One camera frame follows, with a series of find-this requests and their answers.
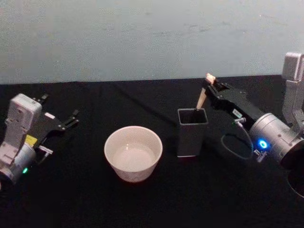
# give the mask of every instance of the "white bowl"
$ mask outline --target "white bowl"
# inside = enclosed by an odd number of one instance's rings
[[[162,142],[148,128],[128,126],[109,136],[104,145],[104,154],[121,179],[140,182],[153,172],[162,155]]]

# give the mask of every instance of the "gray wall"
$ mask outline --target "gray wall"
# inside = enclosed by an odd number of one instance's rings
[[[303,0],[1,0],[0,83],[281,73]]]

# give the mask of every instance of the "cup rim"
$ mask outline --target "cup rim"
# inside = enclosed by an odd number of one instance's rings
[[[119,132],[119,131],[123,131],[123,130],[128,129],[128,128],[140,128],[140,129],[144,129],[144,130],[146,130],[146,131],[151,132],[151,133],[156,137],[157,141],[159,142],[159,144],[160,144],[160,146],[161,146],[161,152],[159,153],[159,155],[158,155],[157,158],[155,159],[155,162],[154,162],[151,166],[149,166],[148,168],[146,168],[146,169],[137,170],[137,171],[126,171],[126,170],[119,169],[119,168],[117,168],[115,165],[113,165],[112,162],[110,162],[110,159],[108,158],[108,156],[107,156],[107,154],[106,154],[106,152],[105,152],[105,148],[106,148],[106,146],[107,146],[107,144],[108,144],[108,142],[109,142],[109,139],[110,139],[115,133],[117,133],[117,132]],[[107,159],[107,161],[110,163],[110,165],[113,166],[114,168],[118,169],[118,170],[121,170],[121,171],[123,171],[123,172],[142,172],[142,171],[147,170],[147,169],[150,169],[151,167],[153,167],[154,165],[156,165],[157,162],[159,161],[159,159],[161,158],[161,155],[162,155],[162,141],[161,141],[160,137],[159,137],[154,131],[150,130],[149,128],[141,127],[141,126],[136,126],[136,125],[135,125],[135,126],[122,127],[122,128],[119,128],[118,130],[114,131],[112,134],[110,134],[110,136],[106,139],[105,144],[104,144],[104,155],[105,155],[105,158]]]

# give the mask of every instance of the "green led light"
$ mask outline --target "green led light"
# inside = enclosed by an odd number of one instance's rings
[[[29,170],[28,168],[25,168],[25,169],[22,171],[22,173],[24,174],[24,173],[26,173],[28,170]]]

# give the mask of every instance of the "blue led light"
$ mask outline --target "blue led light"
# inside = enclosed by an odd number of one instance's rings
[[[266,149],[268,147],[268,144],[262,139],[258,141],[258,144],[262,149]]]

